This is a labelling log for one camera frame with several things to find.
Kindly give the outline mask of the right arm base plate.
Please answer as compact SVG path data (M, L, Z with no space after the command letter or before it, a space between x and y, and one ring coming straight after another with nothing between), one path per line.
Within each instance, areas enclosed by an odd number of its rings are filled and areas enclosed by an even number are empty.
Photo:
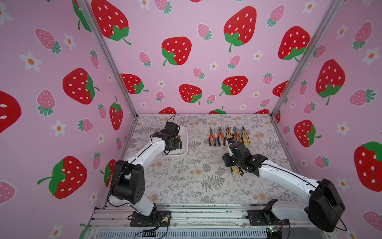
M289 220L278 219L271 211L248 210L247 219L252 226L289 226Z

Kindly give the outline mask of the orange handled pliers small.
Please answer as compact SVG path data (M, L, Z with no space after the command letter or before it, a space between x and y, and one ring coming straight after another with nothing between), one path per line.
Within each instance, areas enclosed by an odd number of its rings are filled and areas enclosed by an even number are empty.
M209 135L209 145L210 146L216 146L217 144L217 140L215 138L215 135L213 133L213 130L212 128L210 128L210 135Z

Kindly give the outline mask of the orange black pliers large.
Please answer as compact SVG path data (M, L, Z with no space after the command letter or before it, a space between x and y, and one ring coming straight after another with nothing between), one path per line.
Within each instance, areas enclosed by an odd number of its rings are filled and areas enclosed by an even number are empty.
M219 146L221 145L226 146L226 139L221 127L218 128L217 142Z

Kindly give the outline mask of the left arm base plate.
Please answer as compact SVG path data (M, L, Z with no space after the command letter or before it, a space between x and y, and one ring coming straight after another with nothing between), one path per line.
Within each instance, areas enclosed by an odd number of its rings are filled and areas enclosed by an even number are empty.
M128 216L131 227L166 227L171 221L171 211L156 211L150 216L143 216L137 212L133 212Z

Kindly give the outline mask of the orange black long-nose pliers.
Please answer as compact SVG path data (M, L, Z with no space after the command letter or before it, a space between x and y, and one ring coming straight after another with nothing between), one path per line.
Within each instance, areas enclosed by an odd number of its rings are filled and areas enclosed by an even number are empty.
M233 135L234 140L241 142L241 136L235 126L233 127L233 132L234 132L234 135Z

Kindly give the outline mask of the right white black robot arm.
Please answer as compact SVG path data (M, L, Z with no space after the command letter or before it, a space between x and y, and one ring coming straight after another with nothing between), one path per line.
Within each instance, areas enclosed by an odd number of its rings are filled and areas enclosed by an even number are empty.
M251 154L239 141L226 141L229 152L222 159L226 167L236 166L239 173L250 173L271 180L299 196L303 202L270 200L262 211L250 213L249 218L266 225L284 220L311 222L325 232L333 232L341 222L345 205L334 184L327 180L315 180L287 170L267 157Z

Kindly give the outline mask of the white plastic storage box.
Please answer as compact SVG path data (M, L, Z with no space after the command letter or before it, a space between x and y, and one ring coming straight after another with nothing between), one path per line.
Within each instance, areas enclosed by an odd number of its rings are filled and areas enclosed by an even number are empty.
M179 135L181 136L183 147L182 149L171 151L168 155L166 155L170 159L179 159L186 156L188 153L188 130L186 127L180 126Z

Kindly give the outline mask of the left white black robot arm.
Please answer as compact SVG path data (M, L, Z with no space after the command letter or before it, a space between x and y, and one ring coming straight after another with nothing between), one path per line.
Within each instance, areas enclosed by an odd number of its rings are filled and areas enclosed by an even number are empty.
M150 217L155 205L145 195L144 167L149 166L159 154L181 148L182 141L178 133L154 133L138 153L128 160L116 162L109 194L127 201L140 215Z

